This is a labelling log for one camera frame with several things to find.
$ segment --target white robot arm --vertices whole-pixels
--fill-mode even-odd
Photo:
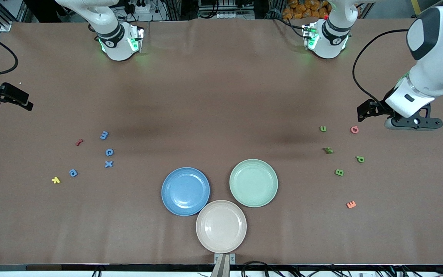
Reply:
[[[329,0],[333,7],[327,19],[319,19],[303,30],[304,45],[321,58],[335,58],[346,47],[350,30],[358,17],[356,3],[379,0]]]
[[[119,22],[109,8],[118,0],[56,0],[81,15],[95,30],[102,51],[114,61],[123,61],[141,52],[144,30],[127,22]]]
[[[390,114],[386,128],[429,131],[442,126],[430,118],[430,103],[443,95],[443,7],[425,10],[408,29],[406,42],[416,65],[399,79],[384,100],[367,100],[357,108],[358,121]],[[426,116],[420,116],[420,110]]]

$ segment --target green plate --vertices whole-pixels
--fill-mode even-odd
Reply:
[[[242,205],[262,207],[271,202],[278,191],[278,177],[266,162],[245,160],[230,174],[230,191]]]

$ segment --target yellow stripe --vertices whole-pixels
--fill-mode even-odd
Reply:
[[[415,10],[415,14],[420,14],[421,9],[420,5],[418,5],[418,0],[411,0],[411,4],[413,5],[413,9]]]

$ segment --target white plate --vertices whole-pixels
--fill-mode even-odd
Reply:
[[[244,212],[226,200],[209,203],[197,216],[197,238],[206,249],[214,253],[234,251],[244,240],[246,232]]]

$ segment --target tabletop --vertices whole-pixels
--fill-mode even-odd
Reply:
[[[443,263],[443,127],[392,131],[385,116],[356,118],[368,98],[351,77],[356,55],[411,22],[358,20],[332,60],[270,20],[139,23],[143,52],[123,62],[85,23],[14,23],[0,39],[20,63],[0,83],[29,93],[34,108],[0,108],[0,264],[212,262],[197,216],[162,203],[180,167],[204,172],[210,202],[243,210],[237,262]],[[12,63],[0,47],[0,70]],[[405,33],[394,33],[362,55],[357,78],[382,98],[414,63]],[[443,97],[431,116],[443,120]],[[278,176],[276,197],[259,208],[228,185],[252,158]]]

